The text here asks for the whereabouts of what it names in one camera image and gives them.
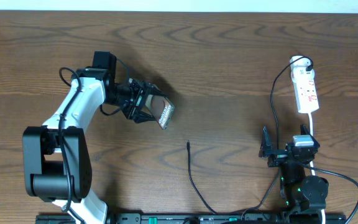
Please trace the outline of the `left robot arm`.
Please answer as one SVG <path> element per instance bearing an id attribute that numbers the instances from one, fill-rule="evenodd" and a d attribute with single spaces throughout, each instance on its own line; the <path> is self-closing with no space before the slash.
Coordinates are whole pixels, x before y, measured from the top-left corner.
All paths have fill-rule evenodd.
<path id="1" fill-rule="evenodd" d="M 71 71 L 70 91 L 56 112 L 22 135 L 25 190 L 61 208 L 73 223 L 114 223 L 115 217 L 91 189 L 92 167 L 85 133 L 103 105 L 116 106 L 135 123 L 155 121 L 166 129 L 175 110 L 156 85 L 127 77 L 116 83 L 119 59 L 96 51 L 93 63 Z"/>

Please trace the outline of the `bronze Galaxy smartphone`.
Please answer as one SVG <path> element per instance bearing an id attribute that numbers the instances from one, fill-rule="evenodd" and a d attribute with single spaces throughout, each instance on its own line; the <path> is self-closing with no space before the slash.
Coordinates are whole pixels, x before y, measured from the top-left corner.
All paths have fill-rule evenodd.
<path id="1" fill-rule="evenodd" d="M 162 129 L 166 129 L 175 110 L 174 104 L 166 96 L 149 95 L 145 105 Z"/>

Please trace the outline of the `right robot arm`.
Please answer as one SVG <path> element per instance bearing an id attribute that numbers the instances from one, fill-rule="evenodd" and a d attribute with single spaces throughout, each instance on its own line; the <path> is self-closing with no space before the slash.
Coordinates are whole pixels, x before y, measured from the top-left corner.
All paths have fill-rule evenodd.
<path id="1" fill-rule="evenodd" d="M 293 141 L 284 149 L 275 149 L 267 128 L 263 128 L 259 157 L 267 159 L 268 167 L 279 168 L 281 195 L 287 202 L 287 208 L 280 215 L 284 222 L 326 223 L 328 181 L 305 172 L 320 144 L 304 124 L 300 129 L 301 134 L 293 136 Z"/>

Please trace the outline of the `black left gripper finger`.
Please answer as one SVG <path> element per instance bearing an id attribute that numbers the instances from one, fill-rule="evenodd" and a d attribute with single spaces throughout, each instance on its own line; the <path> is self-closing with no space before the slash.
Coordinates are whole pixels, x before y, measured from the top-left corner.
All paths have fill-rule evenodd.
<path id="1" fill-rule="evenodd" d="M 155 117 L 151 114 L 148 114 L 141 109 L 135 109 L 134 115 L 132 117 L 135 123 L 144 123 L 148 121 L 155 121 Z"/>
<path id="2" fill-rule="evenodd" d="M 145 82 L 145 94 L 146 95 L 155 95 L 155 96 L 162 96 L 162 97 L 166 97 L 166 94 L 164 94 L 156 85 L 150 83 L 150 82 Z"/>

